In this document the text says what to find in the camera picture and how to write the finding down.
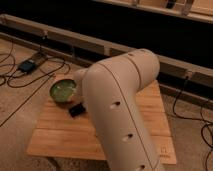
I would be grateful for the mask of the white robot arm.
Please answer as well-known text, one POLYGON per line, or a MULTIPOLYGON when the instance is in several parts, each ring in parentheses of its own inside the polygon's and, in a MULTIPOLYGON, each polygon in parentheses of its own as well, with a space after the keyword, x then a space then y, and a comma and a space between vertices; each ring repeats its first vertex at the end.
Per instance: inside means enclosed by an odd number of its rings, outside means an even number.
POLYGON ((159 70, 157 55, 138 49, 74 73, 111 171, 165 171, 135 100, 159 70))

